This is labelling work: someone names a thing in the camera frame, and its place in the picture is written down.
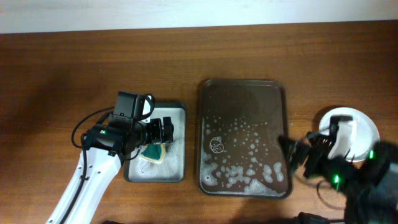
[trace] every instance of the round plate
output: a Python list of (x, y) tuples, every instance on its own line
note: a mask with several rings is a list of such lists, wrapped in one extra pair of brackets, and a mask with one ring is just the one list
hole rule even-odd
[[(366, 114), (352, 108), (336, 108), (327, 112), (319, 122), (319, 130), (325, 129), (330, 125), (330, 117), (333, 115), (350, 115), (356, 123), (356, 131), (353, 131), (350, 139), (353, 143), (346, 160), (363, 161), (367, 158), (367, 152), (373, 147), (373, 144), (380, 140), (379, 130), (373, 121)], [(322, 134), (329, 135), (329, 130)]]

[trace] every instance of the wall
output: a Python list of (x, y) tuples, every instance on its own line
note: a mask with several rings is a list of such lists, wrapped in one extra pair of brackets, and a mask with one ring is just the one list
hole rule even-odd
[(0, 32), (398, 19), (398, 0), (2, 0)]

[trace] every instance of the brown tray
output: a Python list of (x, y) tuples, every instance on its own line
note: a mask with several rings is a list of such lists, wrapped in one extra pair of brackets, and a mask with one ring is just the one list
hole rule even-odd
[(285, 198), (284, 88), (263, 80), (208, 80), (201, 90), (198, 180), (208, 195)]

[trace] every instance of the gray tray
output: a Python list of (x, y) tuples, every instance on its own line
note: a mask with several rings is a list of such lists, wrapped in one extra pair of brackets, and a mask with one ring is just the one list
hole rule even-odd
[(156, 103), (150, 117), (162, 118), (164, 116), (172, 118), (174, 142), (165, 145), (166, 155), (163, 162), (155, 164), (138, 156), (124, 166), (126, 181), (180, 182), (184, 178), (186, 107), (182, 103)]
[(279, 135), (287, 136), (281, 84), (208, 80), (201, 90), (198, 180), (208, 195), (284, 198), (291, 177)]

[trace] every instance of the green sponge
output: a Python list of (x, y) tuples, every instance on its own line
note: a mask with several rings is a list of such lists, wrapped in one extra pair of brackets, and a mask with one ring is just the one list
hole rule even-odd
[(148, 145), (144, 152), (140, 154), (141, 158), (160, 164), (166, 155), (164, 144)]

